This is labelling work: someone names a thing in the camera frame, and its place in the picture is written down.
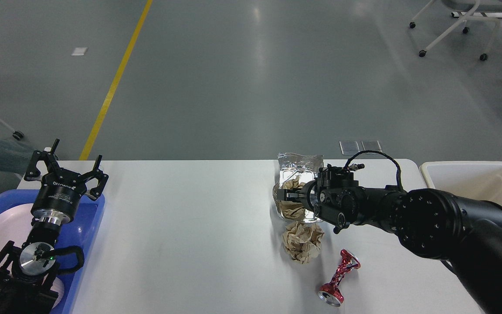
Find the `gray floor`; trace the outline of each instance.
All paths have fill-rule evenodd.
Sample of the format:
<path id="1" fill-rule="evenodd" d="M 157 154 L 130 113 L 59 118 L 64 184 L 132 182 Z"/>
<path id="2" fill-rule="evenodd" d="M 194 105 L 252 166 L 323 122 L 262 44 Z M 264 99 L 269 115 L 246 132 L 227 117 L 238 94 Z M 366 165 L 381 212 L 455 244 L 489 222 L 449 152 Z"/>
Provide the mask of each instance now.
<path id="1" fill-rule="evenodd" d="M 0 4 L 0 116 L 77 159 L 145 1 Z M 377 139 L 393 157 L 502 160 L 502 28 L 455 30 L 424 0 L 155 0 L 90 157 L 341 157 Z M 70 56 L 88 46 L 86 56 Z M 16 181 L 0 174 L 0 191 Z"/>

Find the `black cable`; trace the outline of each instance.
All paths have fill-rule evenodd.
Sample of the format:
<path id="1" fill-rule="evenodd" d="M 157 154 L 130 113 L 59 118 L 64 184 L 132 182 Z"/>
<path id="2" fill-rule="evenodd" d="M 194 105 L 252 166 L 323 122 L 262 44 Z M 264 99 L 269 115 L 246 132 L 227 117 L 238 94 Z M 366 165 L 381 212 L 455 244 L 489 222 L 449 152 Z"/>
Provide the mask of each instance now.
<path id="1" fill-rule="evenodd" d="M 361 154 L 365 154 L 365 153 L 374 153 L 374 154 L 383 155 L 387 159 L 389 159 L 390 161 L 392 161 L 394 163 L 394 165 L 396 166 L 396 185 L 398 185 L 399 191 L 404 191 L 404 188 L 402 187 L 402 178 L 400 177 L 400 175 L 402 174 L 402 170 L 400 169 L 400 165 L 392 157 L 390 157 L 389 155 L 386 155 L 385 153 L 383 153 L 381 151 L 378 151 L 378 150 L 363 150 L 363 151 L 360 151 L 359 153 L 356 153 L 354 156 L 352 156 L 352 157 L 350 157 L 348 159 L 348 161 L 346 162 L 346 165 L 344 166 L 344 168 L 347 168 L 350 165 L 350 163 L 356 157 L 358 157 Z"/>
<path id="2" fill-rule="evenodd" d="M 452 268 L 452 265 L 449 262 L 447 262 L 446 260 L 441 260 L 441 263 L 447 268 L 447 270 L 450 270 L 451 273 L 456 275 L 455 269 Z"/>

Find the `brown paper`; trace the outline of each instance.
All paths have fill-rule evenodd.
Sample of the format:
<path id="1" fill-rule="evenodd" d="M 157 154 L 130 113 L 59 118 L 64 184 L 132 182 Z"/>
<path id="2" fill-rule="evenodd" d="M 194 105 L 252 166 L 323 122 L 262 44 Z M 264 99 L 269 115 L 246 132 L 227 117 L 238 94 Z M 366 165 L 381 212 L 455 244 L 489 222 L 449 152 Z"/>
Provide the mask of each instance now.
<path id="1" fill-rule="evenodd" d="M 321 239 L 325 233 L 318 224 L 306 225 L 293 222 L 286 226 L 282 234 L 284 249 L 292 260 L 307 264 L 321 252 Z"/>
<path id="2" fill-rule="evenodd" d="M 283 189 L 295 189 L 302 188 L 305 183 L 299 182 L 299 175 L 295 177 L 295 179 L 287 180 L 282 183 Z M 280 201 L 278 204 L 280 208 L 280 212 L 282 216 L 286 219 L 293 220 L 303 220 L 305 218 L 305 207 L 301 203 L 294 203 L 292 201 Z"/>

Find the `chair wheel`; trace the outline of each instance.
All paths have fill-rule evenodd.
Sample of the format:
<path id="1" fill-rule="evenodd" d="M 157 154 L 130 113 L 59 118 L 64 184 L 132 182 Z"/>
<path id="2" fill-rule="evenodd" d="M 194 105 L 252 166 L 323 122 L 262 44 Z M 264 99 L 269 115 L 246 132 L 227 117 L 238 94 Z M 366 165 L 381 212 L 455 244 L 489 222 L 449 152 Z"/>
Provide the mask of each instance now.
<path id="1" fill-rule="evenodd" d="M 15 131 L 13 133 L 13 137 L 17 140 L 17 141 L 20 141 L 20 139 L 22 139 L 24 137 L 24 133 L 22 133 L 21 131 Z"/>

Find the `white bin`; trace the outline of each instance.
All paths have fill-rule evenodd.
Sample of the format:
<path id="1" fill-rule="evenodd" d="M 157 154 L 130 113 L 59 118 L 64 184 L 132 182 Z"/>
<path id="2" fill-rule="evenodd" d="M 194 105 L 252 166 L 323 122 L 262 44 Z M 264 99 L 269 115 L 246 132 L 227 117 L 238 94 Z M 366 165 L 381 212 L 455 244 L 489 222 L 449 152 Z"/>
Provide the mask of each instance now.
<path id="1" fill-rule="evenodd" d="M 435 161 L 420 171 L 429 188 L 502 206 L 502 161 Z"/>

